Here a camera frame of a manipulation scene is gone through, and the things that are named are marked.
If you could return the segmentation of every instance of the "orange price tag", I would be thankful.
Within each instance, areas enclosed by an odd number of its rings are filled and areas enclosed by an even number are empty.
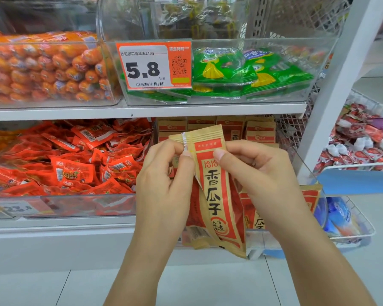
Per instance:
[[[191,41],[116,43],[128,90],[192,87]]]

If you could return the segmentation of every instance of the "text 5.8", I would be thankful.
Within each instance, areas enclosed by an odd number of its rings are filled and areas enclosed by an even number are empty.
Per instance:
[[[140,76],[140,72],[137,69],[138,63],[137,62],[126,62],[126,72],[129,78],[136,79]],[[147,73],[142,73],[143,78],[147,78],[148,74],[149,76],[159,76],[160,71],[158,70],[158,64],[156,62],[149,62],[147,64],[148,71]]]

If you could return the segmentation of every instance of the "white metal post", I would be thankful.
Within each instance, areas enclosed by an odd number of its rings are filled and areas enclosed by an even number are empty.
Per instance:
[[[300,184],[309,179],[383,20],[383,0],[354,0],[329,71],[307,123],[294,168]]]

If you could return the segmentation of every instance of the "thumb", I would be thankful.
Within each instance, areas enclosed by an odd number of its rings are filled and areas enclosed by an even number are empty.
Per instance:
[[[179,166],[170,186],[170,192],[177,197],[186,196],[190,198],[194,178],[194,160],[192,154],[185,150],[179,157]]]
[[[244,163],[224,149],[215,149],[213,157],[221,168],[228,171],[249,192],[258,190],[259,180],[266,177],[264,173]]]

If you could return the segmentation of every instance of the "tile grout line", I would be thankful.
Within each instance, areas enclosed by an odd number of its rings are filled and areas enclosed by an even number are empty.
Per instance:
[[[58,305],[58,302],[60,301],[60,298],[61,298],[61,294],[62,294],[62,291],[64,291],[64,288],[65,288],[65,285],[66,285],[66,282],[68,281],[68,277],[69,277],[69,274],[71,274],[71,270],[69,270],[68,272],[68,275],[66,276],[66,280],[65,280],[65,283],[64,285],[62,286],[62,289],[61,289],[61,292],[60,292],[60,295],[57,299],[57,302],[56,302],[56,306]]]
[[[269,271],[270,276],[271,276],[272,284],[274,285],[274,290],[275,290],[275,293],[276,293],[276,297],[278,298],[279,306],[282,306],[281,300],[279,299],[278,291],[276,290],[274,278],[272,278],[272,273],[271,273],[271,270],[270,270],[270,266],[268,265],[267,256],[265,255],[264,258],[266,259],[266,262],[267,262],[268,271]]]

